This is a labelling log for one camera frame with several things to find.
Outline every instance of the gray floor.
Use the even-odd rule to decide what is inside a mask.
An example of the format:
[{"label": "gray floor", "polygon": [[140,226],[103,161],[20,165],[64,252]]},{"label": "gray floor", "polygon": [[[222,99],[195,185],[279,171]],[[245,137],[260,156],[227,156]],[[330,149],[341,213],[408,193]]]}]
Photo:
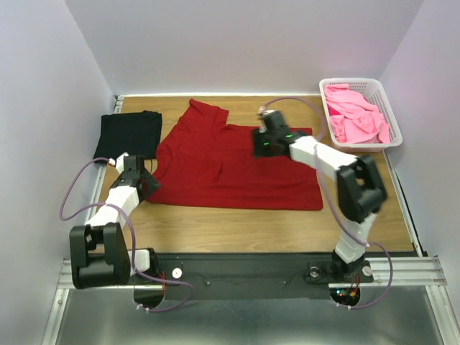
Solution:
[{"label": "gray floor", "polygon": [[[362,290],[362,302],[382,292]],[[137,311],[132,290],[71,290],[58,344],[442,344],[424,287],[393,287],[374,307],[324,300],[191,301],[163,314]]]}]

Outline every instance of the garment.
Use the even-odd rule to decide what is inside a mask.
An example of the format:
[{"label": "garment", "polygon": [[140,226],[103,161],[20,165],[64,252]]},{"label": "garment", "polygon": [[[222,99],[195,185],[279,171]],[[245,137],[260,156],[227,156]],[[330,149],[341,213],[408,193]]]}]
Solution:
[{"label": "garment", "polygon": [[101,136],[94,158],[116,159],[128,152],[155,158],[161,137],[162,116],[153,111],[112,114],[101,117]]},{"label": "garment", "polygon": [[226,124],[228,111],[190,100],[157,148],[148,201],[183,206],[320,210],[314,169],[287,157],[255,158],[256,127]]},{"label": "garment", "polygon": [[324,88],[333,132],[339,142],[389,143],[390,127],[378,106],[362,94],[349,89],[349,84],[332,84]]}]

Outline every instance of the black cloth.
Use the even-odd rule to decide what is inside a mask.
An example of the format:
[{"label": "black cloth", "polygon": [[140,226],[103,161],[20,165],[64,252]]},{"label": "black cloth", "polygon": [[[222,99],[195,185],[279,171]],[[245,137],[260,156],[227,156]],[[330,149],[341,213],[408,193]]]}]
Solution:
[{"label": "black cloth", "polygon": [[125,152],[142,155],[146,159],[155,158],[161,126],[161,114],[153,111],[103,115],[101,136],[94,158],[116,159]]}]

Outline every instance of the wooden table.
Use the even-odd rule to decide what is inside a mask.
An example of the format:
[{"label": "wooden table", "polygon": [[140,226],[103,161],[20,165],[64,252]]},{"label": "wooden table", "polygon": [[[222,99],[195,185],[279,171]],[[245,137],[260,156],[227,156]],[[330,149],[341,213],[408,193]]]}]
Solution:
[{"label": "wooden table", "polygon": [[[122,112],[158,111],[163,115],[162,139],[188,107],[189,97],[129,97]],[[257,111],[271,97],[195,97],[198,101],[230,110],[229,124],[258,126]],[[322,109],[321,98],[311,97]],[[293,127],[312,127],[318,133],[321,120],[297,101],[280,101],[271,109],[283,111]],[[330,144],[330,138],[323,140]],[[369,240],[379,241],[392,251],[412,250],[412,244],[395,194],[383,154],[375,154],[388,192],[388,200],[379,213]],[[117,176],[108,167],[100,200],[106,200],[109,187]],[[328,180],[331,195],[334,183]],[[137,246],[154,247],[158,252],[330,252],[339,238],[339,227],[326,201],[322,211],[267,211],[230,208],[205,208],[142,203],[131,214],[137,234]],[[131,248],[129,231],[124,229]]]}]

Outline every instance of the white round button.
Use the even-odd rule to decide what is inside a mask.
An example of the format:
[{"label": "white round button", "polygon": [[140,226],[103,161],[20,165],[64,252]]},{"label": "white round button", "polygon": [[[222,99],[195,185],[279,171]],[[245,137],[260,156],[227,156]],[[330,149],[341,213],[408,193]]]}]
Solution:
[{"label": "white round button", "polygon": [[182,277],[182,270],[180,268],[175,268],[172,270],[172,277],[174,279],[179,279]]}]

